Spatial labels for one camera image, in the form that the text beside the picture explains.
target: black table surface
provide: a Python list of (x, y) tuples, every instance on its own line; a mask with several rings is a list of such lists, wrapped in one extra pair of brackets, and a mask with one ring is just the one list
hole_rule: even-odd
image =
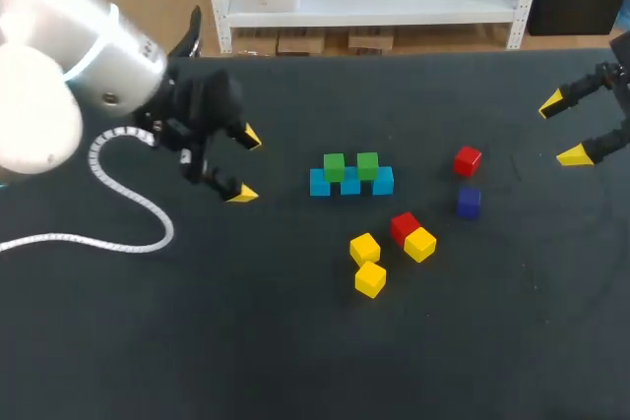
[[(67, 243), (0, 255), (0, 418), (621, 419), (630, 416), (628, 150), (597, 168), (555, 155), (619, 124), (603, 91), (551, 121), (539, 106), (606, 51), (203, 60), (245, 87), (255, 152), (213, 163), (261, 195), (227, 205), (177, 156), (119, 140), (113, 177), (176, 225), (135, 256)], [(97, 183), (86, 110), (70, 163), (0, 192), (0, 235), (76, 232), (150, 243), (161, 228)], [(483, 151), (478, 174), (451, 172)], [(378, 151), (392, 197), (312, 199), (326, 152)], [(483, 194), (479, 221), (454, 215)], [(389, 236), (412, 211), (438, 239), (418, 265)], [(371, 232), (388, 282), (353, 288), (348, 242)]]

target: blue cube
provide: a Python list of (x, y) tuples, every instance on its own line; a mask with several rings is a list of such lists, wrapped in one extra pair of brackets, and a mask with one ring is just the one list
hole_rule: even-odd
[(311, 169), (311, 197), (330, 197), (331, 183), (324, 180), (324, 169)]
[(481, 213), (481, 191), (465, 187), (460, 189), (457, 200), (457, 215), (469, 220), (477, 220)]
[(361, 181), (358, 180), (358, 171), (354, 166), (348, 166), (342, 182), (342, 196), (360, 196)]
[(391, 196), (394, 194), (394, 171), (390, 166), (379, 167), (378, 177), (372, 183), (373, 196)]

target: red cube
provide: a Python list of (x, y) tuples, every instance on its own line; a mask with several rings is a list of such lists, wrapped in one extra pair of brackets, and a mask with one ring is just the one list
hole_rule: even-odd
[(420, 227), (410, 211), (392, 218), (392, 236), (396, 242), (405, 248), (405, 239)]
[(481, 151), (463, 147), (455, 156), (453, 171), (464, 177), (473, 177), (481, 164)]

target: cube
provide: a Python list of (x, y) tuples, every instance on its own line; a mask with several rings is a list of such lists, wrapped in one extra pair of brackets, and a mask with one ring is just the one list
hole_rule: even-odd
[(324, 180), (342, 182), (346, 174), (346, 160), (342, 153), (324, 154)]
[(420, 227), (420, 223), (415, 219), (410, 211), (392, 218), (392, 237), (405, 248), (405, 239)]
[(390, 166), (379, 167), (378, 177), (372, 183), (373, 196), (391, 196), (394, 194), (394, 171)]
[(422, 263), (435, 252), (437, 240), (435, 237), (420, 227), (405, 239), (405, 253), (410, 255), (417, 263)]
[(356, 167), (349, 166), (346, 168), (346, 175), (342, 182), (342, 196), (360, 196), (361, 181), (358, 180)]
[(378, 152), (360, 152), (356, 155), (359, 181), (374, 181), (378, 178)]
[(473, 177), (481, 165), (481, 151), (463, 147), (455, 156), (453, 171), (464, 177)]
[(460, 189), (457, 200), (457, 215), (469, 220), (477, 220), (481, 214), (481, 191), (465, 187)]
[(359, 292), (375, 298), (383, 287), (387, 272), (371, 261), (366, 262), (354, 276), (354, 288)]
[(324, 169), (311, 169), (310, 194), (311, 197), (330, 197), (331, 184), (324, 180)]
[(350, 255), (361, 267), (366, 262), (378, 262), (381, 259), (381, 247), (369, 233), (354, 238), (350, 241)]

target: yellow cube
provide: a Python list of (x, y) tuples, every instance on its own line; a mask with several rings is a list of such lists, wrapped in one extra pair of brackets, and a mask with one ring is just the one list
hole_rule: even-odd
[(354, 287), (368, 297), (375, 298), (385, 286), (387, 272), (371, 261), (366, 261), (354, 276)]
[(378, 246), (372, 235), (365, 233), (350, 241), (350, 255), (359, 265), (363, 266), (366, 261), (376, 263), (381, 259), (381, 247)]
[(405, 253), (422, 263), (435, 252), (437, 240), (424, 228), (418, 228), (405, 239)]

